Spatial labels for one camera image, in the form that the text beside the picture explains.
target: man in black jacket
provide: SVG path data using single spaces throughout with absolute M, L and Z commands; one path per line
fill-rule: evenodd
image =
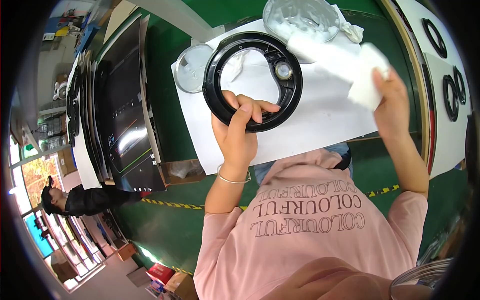
M 126 202 L 142 199 L 139 192 L 126 192 L 114 185 L 102 184 L 101 188 L 84 190 L 80 184 L 65 195 L 62 190 L 52 187 L 53 179 L 48 177 L 48 185 L 42 191 L 42 206 L 47 214 L 64 216 L 92 216 Z

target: white fan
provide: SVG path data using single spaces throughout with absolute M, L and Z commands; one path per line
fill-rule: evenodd
M 55 89 L 53 90 L 53 100 L 65 100 L 67 98 L 67 82 L 61 84 L 55 82 Z

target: yellow warning tape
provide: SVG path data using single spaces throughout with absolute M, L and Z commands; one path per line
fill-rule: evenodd
M 383 189 L 381 189 L 381 190 L 366 192 L 366 193 L 364 193 L 364 194 L 365 194 L 365 196 L 371 198 L 371 197 L 374 197 L 374 196 L 376 196 L 376 195 L 385 194 L 385 193 L 388 193 L 388 192 L 392 192 L 392 191 L 398 190 L 399 188 L 400 188 L 400 186 L 399 186 L 398 184 L 396 184 L 396 185 L 392 185 L 392 186 L 387 187 L 387 188 L 383 188 Z M 195 205 L 195 204 L 183 204 L 183 203 L 176 203 L 176 202 L 166 202 L 166 201 L 159 201 L 159 200 L 153 200 L 153 199 L 148 199 L 148 198 L 143 198 L 142 201 L 143 201 L 143 202 L 147 202 L 147 203 L 157 204 L 157 205 L 166 205 L 166 206 L 175 207 L 175 208 L 187 208 L 187 209 L 205 210 L 205 205 Z M 240 206 L 240 208 L 241 208 L 242 210 L 245 210 L 245 209 L 247 209 L 247 206 Z
M 177 267 L 172 267 L 173 270 L 177 271 L 177 272 L 182 272 L 182 273 L 185 273 L 185 274 L 189 274 L 189 275 L 192 275 L 193 276 L 193 273 L 192 272 L 187 272 L 183 269 L 180 269 L 180 268 L 177 268 Z
M 396 185 L 390 186 L 388 188 L 383 188 L 383 189 L 377 190 L 377 191 L 366 192 L 364 194 L 365 194 L 365 196 L 370 198 L 370 197 L 374 197 L 376 195 L 385 194 L 387 192 L 392 192 L 392 191 L 398 190 L 399 188 L 400 188 L 400 186 L 398 184 L 396 184 Z
M 142 201 L 147 202 L 147 203 L 152 203 L 152 204 L 166 205 L 166 206 L 175 207 L 175 208 L 188 208 L 188 209 L 198 209 L 198 210 L 204 210 L 205 209 L 205 205 L 166 202 L 166 201 L 158 201 L 158 200 L 153 200 L 153 199 L 148 199 L 148 198 L 143 198 Z M 240 206 L 240 208 L 242 210 L 247 209 L 246 206 Z

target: silver bangle bracelet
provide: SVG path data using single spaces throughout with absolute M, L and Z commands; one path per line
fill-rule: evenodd
M 245 181 L 230 181 L 228 179 L 225 179 L 224 177 L 222 177 L 222 175 L 220 175 L 220 168 L 223 166 L 223 164 L 220 164 L 218 165 L 218 167 L 216 168 L 216 174 L 218 175 L 218 177 L 223 180 L 223 181 L 226 181 L 226 182 L 230 182 L 230 183 L 247 183 L 249 182 L 250 180 L 252 180 L 252 177 L 250 176 L 250 171 L 247 170 L 247 180 Z

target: black poster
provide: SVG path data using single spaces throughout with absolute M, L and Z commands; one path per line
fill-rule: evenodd
M 96 122 L 117 188 L 165 191 L 148 140 L 140 93 L 140 18 L 105 53 L 96 71 Z

